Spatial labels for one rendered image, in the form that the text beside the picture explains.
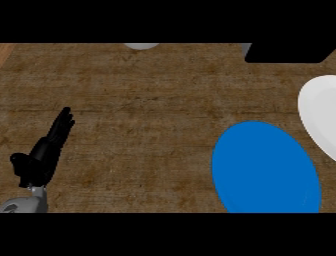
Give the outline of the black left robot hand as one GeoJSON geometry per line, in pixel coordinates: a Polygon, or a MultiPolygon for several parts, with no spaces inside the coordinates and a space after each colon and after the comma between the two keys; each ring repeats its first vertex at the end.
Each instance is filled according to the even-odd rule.
{"type": "Polygon", "coordinates": [[[65,107],[56,117],[49,133],[40,138],[28,154],[13,153],[10,162],[22,188],[43,187],[52,181],[62,149],[75,124],[71,108],[65,107]]]}

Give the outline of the blue plate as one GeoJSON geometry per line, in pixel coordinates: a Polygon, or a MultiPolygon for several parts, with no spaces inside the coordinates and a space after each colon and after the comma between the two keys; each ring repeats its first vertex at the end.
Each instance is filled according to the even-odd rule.
{"type": "Polygon", "coordinates": [[[295,138],[273,124],[244,121],[222,134],[211,158],[216,191],[232,213],[317,213],[316,166],[295,138]]]}

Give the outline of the white plate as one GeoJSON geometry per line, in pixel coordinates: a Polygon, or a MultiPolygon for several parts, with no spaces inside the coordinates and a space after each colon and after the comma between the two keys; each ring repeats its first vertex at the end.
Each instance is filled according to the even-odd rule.
{"type": "Polygon", "coordinates": [[[319,76],[304,84],[298,113],[315,143],[336,162],[336,75],[319,76]]]}

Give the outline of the brown woven placemat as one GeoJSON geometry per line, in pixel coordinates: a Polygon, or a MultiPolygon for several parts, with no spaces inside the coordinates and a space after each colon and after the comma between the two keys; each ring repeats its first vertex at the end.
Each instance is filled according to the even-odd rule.
{"type": "Polygon", "coordinates": [[[0,45],[0,204],[25,195],[9,157],[69,107],[75,126],[49,185],[55,212],[220,212],[211,153],[230,125],[261,120],[309,152],[322,209],[336,212],[336,163],[307,135],[297,97],[336,75],[319,64],[250,64],[236,44],[0,45]]]}

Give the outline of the grey round object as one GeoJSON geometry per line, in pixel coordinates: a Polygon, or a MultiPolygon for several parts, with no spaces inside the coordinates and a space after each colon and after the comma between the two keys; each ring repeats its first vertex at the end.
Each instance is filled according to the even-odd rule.
{"type": "Polygon", "coordinates": [[[148,50],[159,45],[159,43],[124,43],[124,45],[134,50],[148,50]]]}

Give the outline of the black appliance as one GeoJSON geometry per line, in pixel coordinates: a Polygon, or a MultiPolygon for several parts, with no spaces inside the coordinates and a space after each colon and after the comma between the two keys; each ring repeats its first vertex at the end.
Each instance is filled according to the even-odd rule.
{"type": "Polygon", "coordinates": [[[336,43],[242,43],[248,63],[320,63],[336,43]]]}

